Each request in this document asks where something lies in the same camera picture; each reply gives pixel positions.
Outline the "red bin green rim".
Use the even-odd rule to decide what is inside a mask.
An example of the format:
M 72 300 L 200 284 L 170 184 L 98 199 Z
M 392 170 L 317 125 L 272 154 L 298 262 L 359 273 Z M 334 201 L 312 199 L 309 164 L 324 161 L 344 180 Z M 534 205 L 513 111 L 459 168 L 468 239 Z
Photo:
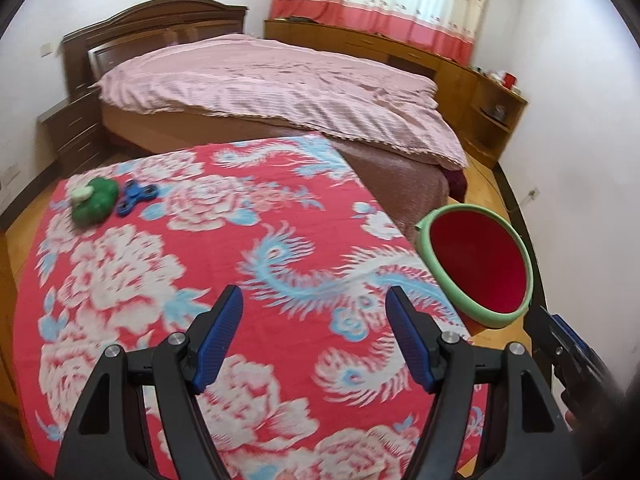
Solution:
M 435 209 L 416 224 L 416 248 L 449 301 L 474 322 L 500 330 L 528 310 L 532 262 L 518 232 L 493 211 Z

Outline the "red floral tablecloth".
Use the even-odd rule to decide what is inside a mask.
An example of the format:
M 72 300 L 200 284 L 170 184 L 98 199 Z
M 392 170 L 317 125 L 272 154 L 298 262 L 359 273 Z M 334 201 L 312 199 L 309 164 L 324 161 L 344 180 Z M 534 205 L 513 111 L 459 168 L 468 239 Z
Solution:
M 205 145 L 102 169 L 160 190 L 79 231 L 60 183 L 23 266 L 14 366 L 40 465 L 52 470 L 109 344 L 184 330 L 222 290 L 241 323 L 198 397 L 235 479 L 398 479 L 431 400 L 385 315 L 401 287 L 443 330 L 465 326 L 408 240 L 322 136 Z

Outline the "green clover squishy toy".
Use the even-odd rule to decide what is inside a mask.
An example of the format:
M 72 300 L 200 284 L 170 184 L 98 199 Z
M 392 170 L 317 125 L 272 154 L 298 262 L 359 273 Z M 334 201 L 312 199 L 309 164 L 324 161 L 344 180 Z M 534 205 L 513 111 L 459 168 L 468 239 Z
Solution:
M 109 178 L 95 177 L 78 185 L 70 193 L 74 225 L 85 229 L 104 222 L 113 212 L 119 198 L 118 183 Z

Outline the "blue fidget spinner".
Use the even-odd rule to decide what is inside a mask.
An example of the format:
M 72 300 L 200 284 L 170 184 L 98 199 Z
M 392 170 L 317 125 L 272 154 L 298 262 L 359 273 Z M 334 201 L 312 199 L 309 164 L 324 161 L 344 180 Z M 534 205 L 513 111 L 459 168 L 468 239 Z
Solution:
M 128 180 L 122 189 L 122 197 L 116 204 L 115 212 L 120 218 L 124 218 L 137 204 L 155 200 L 159 192 L 156 184 L 140 184 L 137 180 Z

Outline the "red cup on shelf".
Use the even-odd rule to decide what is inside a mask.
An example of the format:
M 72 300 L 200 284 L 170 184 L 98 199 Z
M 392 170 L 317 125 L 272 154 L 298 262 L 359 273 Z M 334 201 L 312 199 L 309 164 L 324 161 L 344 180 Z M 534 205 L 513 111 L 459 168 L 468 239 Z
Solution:
M 502 78 L 504 88 L 511 90 L 516 84 L 516 77 L 511 73 L 505 73 Z

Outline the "dark wooden nightstand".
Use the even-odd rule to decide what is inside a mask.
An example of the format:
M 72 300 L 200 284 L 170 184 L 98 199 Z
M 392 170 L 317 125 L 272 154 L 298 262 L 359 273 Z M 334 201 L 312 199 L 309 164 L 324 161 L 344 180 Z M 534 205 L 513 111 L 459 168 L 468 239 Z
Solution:
M 38 117 L 65 177 L 98 166 L 110 154 L 96 89 L 67 98 Z

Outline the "pink checkered bedspread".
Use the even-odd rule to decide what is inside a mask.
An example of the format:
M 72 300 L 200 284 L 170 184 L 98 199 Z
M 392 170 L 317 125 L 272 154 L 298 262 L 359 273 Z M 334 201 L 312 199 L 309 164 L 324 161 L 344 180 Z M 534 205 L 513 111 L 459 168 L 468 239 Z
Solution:
M 468 166 L 434 81 L 366 58 L 229 34 L 130 58 L 96 86 L 126 112 L 284 122 L 451 171 Z

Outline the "dark wooden headboard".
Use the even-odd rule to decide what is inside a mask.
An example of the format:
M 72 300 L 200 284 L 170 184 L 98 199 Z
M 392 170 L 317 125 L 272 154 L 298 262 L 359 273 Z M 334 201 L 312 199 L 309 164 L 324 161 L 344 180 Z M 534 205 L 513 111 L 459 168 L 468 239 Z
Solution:
M 100 44 L 139 32 L 217 20 L 237 22 L 242 32 L 247 11 L 246 6 L 215 0 L 149 0 L 70 32 L 61 44 L 67 94 L 77 96 L 93 83 L 88 52 Z

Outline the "wooden bed frame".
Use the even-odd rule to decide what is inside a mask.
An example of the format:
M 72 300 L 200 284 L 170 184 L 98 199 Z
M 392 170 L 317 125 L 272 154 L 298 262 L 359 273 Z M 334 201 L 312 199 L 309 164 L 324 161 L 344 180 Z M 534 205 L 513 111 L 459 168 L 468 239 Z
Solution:
M 276 122 L 183 112 L 142 115 L 105 103 L 101 105 L 101 114 L 103 125 L 115 143 L 135 145 L 152 154 L 200 144 L 301 136 L 304 133 Z M 410 237 L 418 220 L 448 200 L 465 200 L 468 181 L 461 170 L 418 162 L 405 154 L 360 141 L 333 139 L 331 144 L 405 236 Z

